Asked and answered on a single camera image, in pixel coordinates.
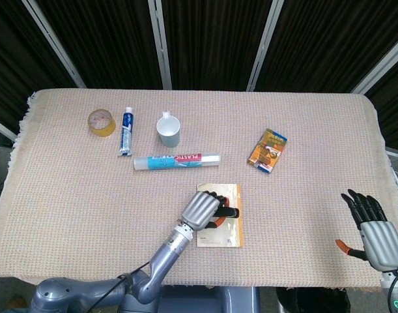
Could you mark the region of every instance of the floor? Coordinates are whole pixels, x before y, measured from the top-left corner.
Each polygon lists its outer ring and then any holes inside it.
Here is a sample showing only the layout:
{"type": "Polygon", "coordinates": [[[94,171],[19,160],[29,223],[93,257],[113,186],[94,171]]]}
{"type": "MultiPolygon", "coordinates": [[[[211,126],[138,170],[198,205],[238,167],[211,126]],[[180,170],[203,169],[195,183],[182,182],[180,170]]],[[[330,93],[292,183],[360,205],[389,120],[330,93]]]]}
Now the floor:
{"type": "MultiPolygon", "coordinates": [[[[7,163],[10,159],[11,149],[0,147],[0,184],[7,174],[7,163]]],[[[6,306],[14,295],[22,295],[29,304],[35,287],[16,278],[0,278],[0,311],[6,306]]],[[[352,313],[383,313],[387,312],[386,298],[382,292],[363,292],[348,290],[352,313]]],[[[274,288],[261,288],[262,313],[278,313],[277,298],[274,288]]],[[[112,313],[116,308],[99,308],[94,313],[112,313]]]]}

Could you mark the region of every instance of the blue toothpaste tube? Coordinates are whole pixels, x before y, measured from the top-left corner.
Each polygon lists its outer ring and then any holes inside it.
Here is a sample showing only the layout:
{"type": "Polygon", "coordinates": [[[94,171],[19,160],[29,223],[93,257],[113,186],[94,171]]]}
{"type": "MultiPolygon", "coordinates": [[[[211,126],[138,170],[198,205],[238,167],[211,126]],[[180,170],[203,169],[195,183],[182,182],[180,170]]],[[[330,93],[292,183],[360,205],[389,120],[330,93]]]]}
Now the blue toothpaste tube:
{"type": "Polygon", "coordinates": [[[132,127],[134,125],[134,115],[132,108],[127,106],[123,113],[121,145],[119,146],[119,156],[132,155],[132,127]]]}
{"type": "Polygon", "coordinates": [[[194,153],[192,155],[158,155],[134,158],[135,170],[163,170],[165,168],[197,168],[217,166],[220,155],[217,153],[194,153]]]}

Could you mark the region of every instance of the robotic arm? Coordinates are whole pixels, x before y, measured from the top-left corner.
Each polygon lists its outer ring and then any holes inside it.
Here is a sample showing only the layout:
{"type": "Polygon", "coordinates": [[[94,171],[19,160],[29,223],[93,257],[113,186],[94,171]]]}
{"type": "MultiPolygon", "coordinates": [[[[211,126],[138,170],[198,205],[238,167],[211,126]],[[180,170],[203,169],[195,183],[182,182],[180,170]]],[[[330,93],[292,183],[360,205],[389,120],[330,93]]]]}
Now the robotic arm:
{"type": "MultiPolygon", "coordinates": [[[[224,203],[223,197],[214,192],[198,192],[190,200],[180,223],[150,260],[150,276],[135,270],[116,279],[98,282],[47,279],[38,285],[30,313],[66,313],[69,306],[88,309],[101,298],[98,306],[121,305],[121,312],[157,312],[157,296],[164,277],[190,243],[193,232],[202,230],[214,215],[219,215],[221,203],[224,203]]],[[[237,217],[237,211],[234,212],[232,217],[237,217]]]]}
{"type": "Polygon", "coordinates": [[[365,251],[348,247],[337,240],[338,247],[349,256],[354,256],[382,272],[381,286],[388,294],[388,310],[398,313],[398,234],[387,221],[381,205],[371,196],[364,196],[349,189],[342,198],[349,206],[352,217],[360,231],[365,251]]]}

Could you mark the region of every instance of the table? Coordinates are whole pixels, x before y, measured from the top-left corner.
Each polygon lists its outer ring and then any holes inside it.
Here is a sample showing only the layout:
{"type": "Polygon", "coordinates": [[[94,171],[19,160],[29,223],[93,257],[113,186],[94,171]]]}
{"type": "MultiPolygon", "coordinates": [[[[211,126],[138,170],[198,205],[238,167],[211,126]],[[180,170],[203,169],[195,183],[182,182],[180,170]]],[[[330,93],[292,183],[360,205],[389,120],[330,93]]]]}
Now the table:
{"type": "Polygon", "coordinates": [[[241,186],[244,247],[197,248],[165,284],[375,287],[380,274],[335,245],[362,242],[340,193],[376,197],[398,229],[398,193],[373,105],[360,95],[50,89],[30,100],[0,200],[0,276],[116,277],[169,235],[199,183],[241,186]],[[134,171],[120,130],[100,138],[88,115],[119,125],[134,108],[135,156],[221,154],[220,166],[134,171]],[[181,122],[166,148],[162,111],[181,122]],[[268,127],[289,139],[269,175],[246,164],[268,127]]]}

